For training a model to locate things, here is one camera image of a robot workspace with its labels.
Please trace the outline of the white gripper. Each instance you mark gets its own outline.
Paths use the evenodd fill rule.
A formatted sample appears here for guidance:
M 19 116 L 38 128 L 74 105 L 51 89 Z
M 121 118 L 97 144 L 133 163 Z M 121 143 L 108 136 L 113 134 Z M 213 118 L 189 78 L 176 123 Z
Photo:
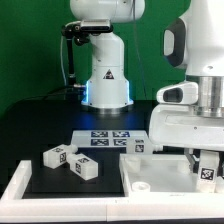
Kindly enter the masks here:
M 154 145 L 185 148 L 192 173 L 199 170 L 198 149 L 224 151 L 224 108 L 207 87 L 184 81 L 161 88 L 157 101 L 149 124 Z

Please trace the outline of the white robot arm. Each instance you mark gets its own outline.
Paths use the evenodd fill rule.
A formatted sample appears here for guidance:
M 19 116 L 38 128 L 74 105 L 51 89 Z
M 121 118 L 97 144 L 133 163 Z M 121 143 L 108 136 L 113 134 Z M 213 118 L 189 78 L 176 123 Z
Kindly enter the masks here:
M 132 104 L 124 77 L 124 44 L 114 23 L 140 18 L 145 0 L 70 0 L 77 40 L 93 46 L 85 106 L 118 110 Z M 149 138 L 155 146 L 200 151 L 198 173 L 217 172 L 224 152 L 224 0 L 191 0 L 164 32 L 163 55 L 185 80 L 157 92 Z

